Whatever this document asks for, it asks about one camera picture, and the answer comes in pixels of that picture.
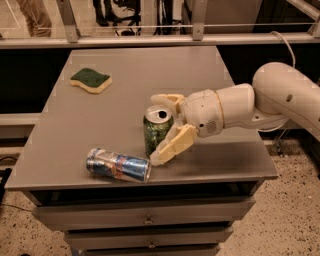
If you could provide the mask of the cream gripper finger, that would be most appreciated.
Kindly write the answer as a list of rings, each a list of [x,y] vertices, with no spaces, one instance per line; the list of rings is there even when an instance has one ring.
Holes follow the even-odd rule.
[[[180,113],[180,104],[185,100],[182,94],[155,94],[151,96],[154,105],[168,107],[174,115]]]
[[[190,148],[198,136],[197,128],[190,124],[179,126],[175,123],[150,155],[153,166],[167,163],[175,156]]]

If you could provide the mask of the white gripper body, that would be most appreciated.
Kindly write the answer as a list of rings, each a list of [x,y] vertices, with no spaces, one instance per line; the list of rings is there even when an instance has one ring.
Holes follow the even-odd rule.
[[[180,104],[186,123],[193,125],[201,138],[220,134],[223,130],[222,107],[213,90],[204,90],[186,97]]]

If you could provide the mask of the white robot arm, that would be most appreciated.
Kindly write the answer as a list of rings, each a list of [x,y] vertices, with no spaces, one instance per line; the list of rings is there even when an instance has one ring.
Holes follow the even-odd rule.
[[[154,166],[187,150],[196,138],[232,127],[267,130],[291,120],[320,140],[320,87],[284,63],[261,66],[250,84],[207,89],[187,97],[157,94],[151,102],[168,107],[176,119],[150,156]]]

